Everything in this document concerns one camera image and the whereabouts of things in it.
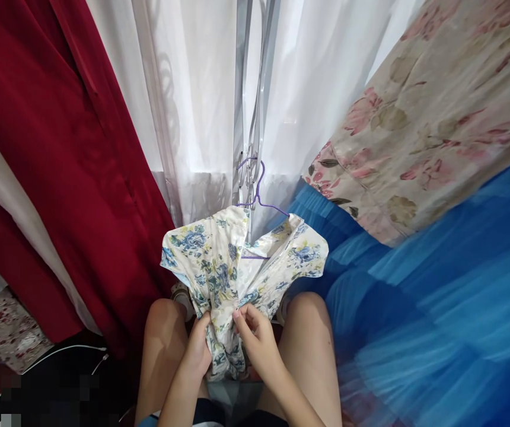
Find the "thigh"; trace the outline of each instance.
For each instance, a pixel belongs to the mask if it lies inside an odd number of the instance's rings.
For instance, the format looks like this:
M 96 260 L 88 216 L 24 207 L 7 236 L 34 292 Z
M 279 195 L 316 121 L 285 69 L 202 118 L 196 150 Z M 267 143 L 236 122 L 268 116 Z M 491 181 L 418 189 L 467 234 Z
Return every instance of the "thigh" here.
M 286 368 L 324 424 L 341 427 L 332 327 L 324 300 L 317 294 L 299 294 L 289 304 L 279 351 Z M 267 388 L 257 408 L 285 418 Z
M 185 316 L 183 305 L 170 299 L 155 301 L 148 312 L 135 425 L 162 409 L 188 343 Z M 205 384 L 202 384 L 199 397 L 209 397 Z

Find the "sheer white curtain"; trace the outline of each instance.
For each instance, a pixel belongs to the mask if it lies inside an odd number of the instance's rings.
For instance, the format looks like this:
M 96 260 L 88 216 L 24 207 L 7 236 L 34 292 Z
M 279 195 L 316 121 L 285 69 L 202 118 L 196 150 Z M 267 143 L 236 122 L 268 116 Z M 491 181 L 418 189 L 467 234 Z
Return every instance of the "sheer white curtain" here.
M 231 203 L 235 0 L 87 0 L 148 164 L 177 226 Z M 285 208 L 421 0 L 282 0 L 262 159 L 266 203 Z M 254 2 L 247 105 L 261 18 Z M 274 215 L 257 208 L 253 235 Z

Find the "blue tulle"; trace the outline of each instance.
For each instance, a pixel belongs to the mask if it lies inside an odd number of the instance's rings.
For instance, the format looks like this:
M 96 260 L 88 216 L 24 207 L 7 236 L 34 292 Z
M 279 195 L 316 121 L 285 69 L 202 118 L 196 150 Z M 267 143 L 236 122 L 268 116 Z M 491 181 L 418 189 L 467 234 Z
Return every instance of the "blue tulle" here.
M 365 426 L 510 426 L 510 168 L 389 249 L 301 184 L 329 243 L 321 279 L 344 410 Z

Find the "hand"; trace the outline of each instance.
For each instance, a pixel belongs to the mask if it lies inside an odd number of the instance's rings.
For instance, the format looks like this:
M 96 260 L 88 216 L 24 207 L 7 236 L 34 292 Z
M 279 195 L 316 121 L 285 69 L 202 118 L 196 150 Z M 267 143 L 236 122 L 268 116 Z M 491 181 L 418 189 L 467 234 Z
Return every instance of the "hand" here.
M 246 304 L 233 312 L 233 320 L 243 339 L 249 360 L 270 387 L 286 370 L 279 354 L 273 327 L 269 319 L 252 304 Z
M 212 363 L 212 354 L 206 341 L 206 328 L 210 320 L 209 311 L 206 311 L 200 320 L 196 319 L 181 362 L 188 372 L 199 378 L 206 374 Z

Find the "clothes hanger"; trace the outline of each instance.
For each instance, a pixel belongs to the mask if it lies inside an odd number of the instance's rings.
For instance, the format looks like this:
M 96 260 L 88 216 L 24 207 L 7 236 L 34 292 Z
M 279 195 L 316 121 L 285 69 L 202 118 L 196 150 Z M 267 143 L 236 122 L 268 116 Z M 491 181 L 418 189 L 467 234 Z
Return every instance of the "clothes hanger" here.
M 239 170 L 245 163 L 247 163 L 248 160 L 257 160 L 257 157 L 247 157 L 244 161 L 240 163 L 240 165 L 237 167 L 237 170 Z M 255 189 L 255 195 L 253 196 L 253 201 L 251 203 L 238 203 L 236 206 L 253 206 L 255 202 L 258 202 L 259 205 L 265 206 L 266 208 L 273 208 L 282 213 L 283 215 L 289 216 L 288 213 L 281 210 L 281 208 L 278 208 L 275 205 L 265 205 L 261 201 L 261 196 L 259 195 L 259 187 L 261 185 L 261 181 L 263 181 L 263 176 L 265 175 L 265 163 L 263 160 L 261 160 L 261 167 L 263 168 L 263 171 L 261 173 L 261 176 L 259 177 L 259 181 L 257 181 L 257 187 Z M 247 258 L 247 259 L 269 259 L 269 257 L 259 257 L 259 256 L 242 256 L 241 258 Z

